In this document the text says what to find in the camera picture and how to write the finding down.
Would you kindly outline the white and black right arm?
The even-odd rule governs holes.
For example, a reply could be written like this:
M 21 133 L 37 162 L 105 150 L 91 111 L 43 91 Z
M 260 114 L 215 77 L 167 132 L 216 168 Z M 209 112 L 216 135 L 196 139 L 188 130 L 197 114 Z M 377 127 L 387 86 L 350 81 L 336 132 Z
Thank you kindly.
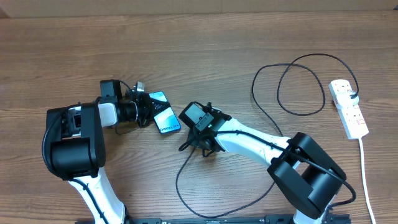
M 339 204 L 334 198 L 342 186 L 355 201 L 356 192 L 341 167 L 309 135 L 273 136 L 249 128 L 210 103 L 191 102 L 179 115 L 190 131 L 180 146 L 214 152 L 232 152 L 263 165 L 285 198 L 295 207 L 291 223 L 327 223 L 329 212 Z

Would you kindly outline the Galaxy S24+ smartphone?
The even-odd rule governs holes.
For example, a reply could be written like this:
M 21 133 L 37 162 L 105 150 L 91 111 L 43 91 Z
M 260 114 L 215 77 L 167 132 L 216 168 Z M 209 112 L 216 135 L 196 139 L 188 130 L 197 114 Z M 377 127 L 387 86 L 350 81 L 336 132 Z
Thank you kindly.
M 168 101 L 166 95 L 162 91 L 149 93 L 152 99 L 160 101 Z M 181 129 L 181 125 L 170 105 L 165 111 L 159 113 L 154 117 L 154 122 L 160 134 L 168 134 Z

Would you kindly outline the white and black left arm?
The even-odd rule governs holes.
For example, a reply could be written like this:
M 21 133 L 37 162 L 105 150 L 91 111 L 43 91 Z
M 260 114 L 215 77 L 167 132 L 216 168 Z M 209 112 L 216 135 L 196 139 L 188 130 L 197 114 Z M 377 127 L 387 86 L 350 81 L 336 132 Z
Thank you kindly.
M 93 215 L 93 223 L 133 223 L 105 173 L 103 128 L 154 122 L 160 134 L 178 131 L 181 125 L 164 92 L 146 93 L 137 82 L 122 91 L 122 80 L 102 80 L 101 94 L 91 103 L 47 111 L 42 157 L 53 175 L 66 180 L 81 195 Z

